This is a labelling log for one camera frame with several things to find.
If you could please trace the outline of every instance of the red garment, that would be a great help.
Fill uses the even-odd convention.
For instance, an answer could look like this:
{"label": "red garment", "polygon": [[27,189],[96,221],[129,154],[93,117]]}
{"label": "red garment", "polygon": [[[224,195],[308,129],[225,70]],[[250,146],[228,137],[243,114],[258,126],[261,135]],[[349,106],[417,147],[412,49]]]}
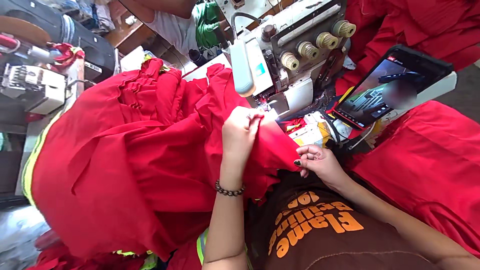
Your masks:
{"label": "red garment", "polygon": [[145,263],[146,254],[141,256],[123,256],[105,253],[93,259],[83,260],[75,257],[62,243],[56,243],[40,253],[36,265],[28,270],[139,270]]}
{"label": "red garment", "polygon": [[198,258],[197,240],[192,240],[181,246],[168,262],[167,270],[201,270],[202,264]]}
{"label": "red garment", "polygon": [[[208,86],[176,69],[159,74],[162,65],[151,59],[89,88],[47,134],[32,196],[75,256],[152,250],[165,261],[208,227],[221,127],[248,102],[223,65],[208,68]],[[261,121],[246,198],[261,198],[277,169],[298,170],[296,146],[275,121]]]}
{"label": "red garment", "polygon": [[52,46],[52,48],[57,49],[62,53],[62,55],[54,57],[55,61],[59,63],[55,64],[54,67],[59,71],[63,71],[64,69],[71,66],[77,58],[85,58],[85,52],[81,48],[75,48],[68,43],[55,44]]}
{"label": "red garment", "polygon": [[[304,126],[307,125],[307,123],[305,122],[305,120],[302,118],[295,118],[295,119],[292,119],[290,121],[283,121],[283,122],[280,122],[278,124],[280,126],[280,128],[286,133],[286,134],[290,134],[292,132],[295,132],[301,128],[303,128]],[[289,126],[295,126],[295,125],[298,125],[297,127],[294,127],[290,130],[287,130]]]}
{"label": "red garment", "polygon": [[436,101],[392,124],[353,171],[480,258],[480,125]]}
{"label": "red garment", "polygon": [[337,95],[396,44],[451,62],[457,71],[480,58],[478,0],[349,0],[345,19],[357,25],[348,52],[357,68],[337,80]]}

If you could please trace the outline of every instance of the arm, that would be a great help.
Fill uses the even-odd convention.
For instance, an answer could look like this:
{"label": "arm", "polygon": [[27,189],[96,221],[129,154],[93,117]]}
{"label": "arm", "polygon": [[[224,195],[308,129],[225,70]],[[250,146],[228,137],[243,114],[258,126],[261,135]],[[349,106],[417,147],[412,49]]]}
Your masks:
{"label": "arm", "polygon": [[189,19],[196,0],[134,0],[152,10],[163,11],[180,18]]}
{"label": "arm", "polygon": [[[242,175],[250,155],[261,115],[254,109],[237,107],[222,128],[223,156],[220,186],[242,188]],[[243,228],[243,196],[217,193],[210,220],[203,270],[247,269]]]}
{"label": "arm", "polygon": [[295,164],[304,168],[300,172],[302,176],[306,177],[308,170],[315,172],[328,187],[368,215],[393,225],[402,238],[430,262],[443,270],[480,269],[480,260],[455,241],[384,202],[353,181],[338,164],[332,151],[318,146],[303,146],[297,152],[301,158]]}

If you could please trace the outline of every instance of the smartphone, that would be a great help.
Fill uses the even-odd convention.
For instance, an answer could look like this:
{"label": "smartphone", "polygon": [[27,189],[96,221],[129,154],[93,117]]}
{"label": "smartphone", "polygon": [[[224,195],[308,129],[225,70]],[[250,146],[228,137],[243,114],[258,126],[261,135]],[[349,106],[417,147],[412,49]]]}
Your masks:
{"label": "smartphone", "polygon": [[395,45],[345,93],[333,115],[363,130],[391,110],[408,109],[417,94],[453,71],[453,65],[403,45]]}

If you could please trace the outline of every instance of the beaded bracelet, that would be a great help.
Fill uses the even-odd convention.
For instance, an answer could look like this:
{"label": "beaded bracelet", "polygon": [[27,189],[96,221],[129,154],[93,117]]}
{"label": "beaded bracelet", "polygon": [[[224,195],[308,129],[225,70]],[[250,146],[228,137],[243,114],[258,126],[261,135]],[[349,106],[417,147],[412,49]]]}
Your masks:
{"label": "beaded bracelet", "polygon": [[220,186],[220,179],[218,179],[215,182],[215,190],[222,195],[236,197],[238,195],[242,195],[243,191],[245,190],[245,186],[243,186],[240,190],[237,190],[237,191],[226,190]]}

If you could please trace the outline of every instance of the white t-shirt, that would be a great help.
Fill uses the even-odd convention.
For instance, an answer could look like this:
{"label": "white t-shirt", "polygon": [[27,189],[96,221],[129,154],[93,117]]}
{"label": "white t-shirt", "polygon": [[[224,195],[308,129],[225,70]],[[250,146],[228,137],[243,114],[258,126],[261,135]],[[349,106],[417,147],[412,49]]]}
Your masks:
{"label": "white t-shirt", "polygon": [[146,25],[172,44],[187,59],[189,59],[189,50],[198,50],[197,23],[193,15],[190,19],[183,19],[170,13],[155,11],[155,19]]}

